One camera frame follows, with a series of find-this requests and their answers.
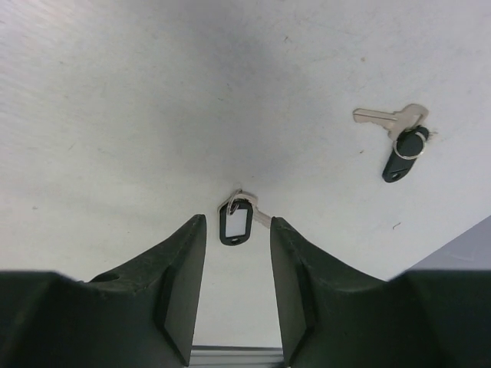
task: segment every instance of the gray panel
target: gray panel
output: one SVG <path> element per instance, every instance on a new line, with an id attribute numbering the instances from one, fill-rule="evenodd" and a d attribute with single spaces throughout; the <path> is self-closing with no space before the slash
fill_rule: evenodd
<path id="1" fill-rule="evenodd" d="M 491 217 L 415 264 L 413 268 L 488 270 L 491 268 Z"/>

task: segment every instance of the key blade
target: key blade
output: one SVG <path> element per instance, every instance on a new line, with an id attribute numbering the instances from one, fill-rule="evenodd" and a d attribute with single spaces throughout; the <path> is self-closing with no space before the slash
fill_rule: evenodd
<path id="1" fill-rule="evenodd" d="M 357 123 L 373 123 L 391 130 L 397 122 L 397 117 L 392 113 L 382 113 L 380 111 L 356 109 L 353 111 L 353 119 Z"/>

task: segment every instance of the white surface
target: white surface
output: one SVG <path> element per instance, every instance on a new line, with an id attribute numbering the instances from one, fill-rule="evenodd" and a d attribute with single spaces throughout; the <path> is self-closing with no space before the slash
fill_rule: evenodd
<path id="1" fill-rule="evenodd" d="M 267 230 L 218 241 L 237 182 L 379 278 L 489 215 L 487 0 L 5 0 L 0 19 L 1 268 L 87 280 L 203 212 L 195 343 L 274 347 Z M 390 140 L 351 111 L 409 103 L 437 134 L 388 185 Z"/>

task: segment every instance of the black key tag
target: black key tag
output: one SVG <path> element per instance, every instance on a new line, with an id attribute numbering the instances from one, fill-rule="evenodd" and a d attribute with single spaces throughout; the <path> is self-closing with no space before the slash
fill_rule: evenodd
<path id="1" fill-rule="evenodd" d="M 404 178 L 413 167 L 416 159 L 423 154 L 429 136 L 430 131 L 424 126 L 419 126 L 415 130 L 399 135 L 382 172 L 382 178 L 386 182 L 396 182 Z"/>
<path id="2" fill-rule="evenodd" d="M 232 211 L 227 215 L 228 202 L 219 210 L 220 241 L 224 245 L 240 245 L 251 236 L 252 215 L 254 208 L 245 199 L 236 199 L 232 203 Z"/>

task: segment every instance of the white label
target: white label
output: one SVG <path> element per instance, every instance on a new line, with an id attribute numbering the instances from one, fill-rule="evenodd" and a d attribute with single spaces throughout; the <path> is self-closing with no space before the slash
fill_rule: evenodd
<path id="1" fill-rule="evenodd" d="M 231 238 L 246 234 L 247 209 L 237 209 L 226 217 L 225 236 Z"/>

